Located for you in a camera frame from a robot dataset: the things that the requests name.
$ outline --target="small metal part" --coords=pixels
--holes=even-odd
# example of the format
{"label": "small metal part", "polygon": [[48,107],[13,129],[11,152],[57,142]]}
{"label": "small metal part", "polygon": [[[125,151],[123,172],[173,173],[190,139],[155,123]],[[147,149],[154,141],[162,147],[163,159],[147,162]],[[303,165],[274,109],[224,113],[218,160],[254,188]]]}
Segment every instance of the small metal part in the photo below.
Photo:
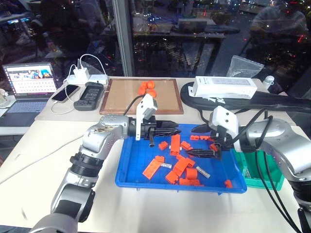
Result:
{"label": "small metal part", "polygon": [[169,168],[169,169],[172,168],[172,165],[171,165],[171,164],[166,164],[166,163],[161,163],[161,166],[167,167],[167,168]]}
{"label": "small metal part", "polygon": [[206,171],[204,171],[202,168],[200,168],[199,166],[197,166],[195,169],[197,169],[198,170],[198,172],[200,172],[202,175],[204,175],[206,178],[209,178],[210,177],[210,175],[206,172]]}

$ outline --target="white cable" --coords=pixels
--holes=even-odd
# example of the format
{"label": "white cable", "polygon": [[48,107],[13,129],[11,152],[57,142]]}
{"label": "white cable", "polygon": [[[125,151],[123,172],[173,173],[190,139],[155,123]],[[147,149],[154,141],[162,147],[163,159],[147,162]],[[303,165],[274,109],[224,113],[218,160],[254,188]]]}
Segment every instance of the white cable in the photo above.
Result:
{"label": "white cable", "polygon": [[63,112],[63,113],[56,113],[56,112],[53,111],[53,107],[54,107],[54,105],[56,105],[57,103],[58,103],[58,101],[55,101],[55,102],[53,103],[52,107],[51,107],[51,112],[54,113],[54,114],[56,114],[56,115],[62,115],[62,114],[70,113],[70,112],[72,112],[72,111],[74,110],[74,108],[73,108],[73,109],[70,109],[69,111],[66,111],[66,112]]}
{"label": "white cable", "polygon": [[82,58],[83,58],[84,56],[95,57],[95,58],[99,61],[99,63],[101,64],[102,69],[103,69],[103,71],[104,71],[104,74],[107,75],[107,74],[106,74],[106,71],[105,71],[105,69],[104,69],[104,67],[103,67],[103,65],[102,65],[102,62],[98,59],[98,57],[96,57],[96,56],[94,56],[94,55],[92,55],[92,54],[89,54],[89,53],[83,54],[83,55],[80,57],[80,66],[81,66],[81,68],[83,68],[82,61],[81,61],[81,60],[82,60]]}
{"label": "white cable", "polygon": [[12,178],[13,176],[19,174],[21,171],[23,171],[23,170],[25,170],[26,168],[30,167],[31,165],[33,165],[33,164],[35,164],[35,163],[37,163],[37,162],[39,162],[39,161],[41,161],[41,160],[43,160],[43,159],[49,157],[50,155],[54,154],[54,153],[57,152],[58,150],[62,149],[64,146],[68,145],[69,143],[71,143],[71,142],[73,142],[73,141],[75,141],[75,140],[78,140],[78,139],[81,138],[81,137],[83,137],[83,135],[82,135],[82,136],[79,136],[79,137],[77,137],[77,138],[75,138],[75,139],[73,139],[73,140],[71,140],[71,141],[69,141],[69,142],[67,142],[67,143],[65,143],[65,144],[63,144],[62,146],[60,146],[59,148],[57,148],[57,149],[54,150],[53,152],[51,152],[51,153],[45,155],[45,156],[42,157],[42,158],[39,158],[39,159],[33,161],[32,163],[26,165],[25,167],[22,167],[22,168],[19,169],[18,171],[14,172],[12,175],[10,175],[10,176],[8,176],[7,178],[5,178],[4,180],[0,181],[0,185],[3,184],[4,182],[6,182],[7,180],[9,180],[10,178]]}
{"label": "white cable", "polygon": [[65,93],[66,93],[67,98],[68,98],[71,102],[74,102],[74,101],[73,101],[72,99],[70,99],[69,96],[68,96],[68,94],[67,94],[67,86],[68,86],[68,79],[69,79],[69,76],[70,76],[70,72],[71,72],[71,69],[72,69],[73,66],[75,66],[75,67],[77,68],[77,66],[76,66],[75,64],[72,64],[72,65],[70,66],[69,74],[68,74],[68,76],[67,76],[67,78],[66,78],[66,84],[65,84]]}

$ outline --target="white power strip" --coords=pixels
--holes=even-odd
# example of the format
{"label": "white power strip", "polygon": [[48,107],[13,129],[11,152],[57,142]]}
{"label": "white power strip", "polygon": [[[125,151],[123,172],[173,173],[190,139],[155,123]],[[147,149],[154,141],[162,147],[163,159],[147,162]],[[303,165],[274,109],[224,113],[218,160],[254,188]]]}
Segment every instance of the white power strip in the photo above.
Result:
{"label": "white power strip", "polygon": [[94,82],[94,83],[101,83],[103,85],[108,84],[108,76],[105,74],[92,74],[90,75],[88,80],[81,80],[81,79],[77,79],[76,76],[74,74],[69,75],[68,77],[68,84],[72,84],[72,85],[84,85],[87,82]]}
{"label": "white power strip", "polygon": [[191,96],[250,100],[257,86],[250,78],[196,76]]}

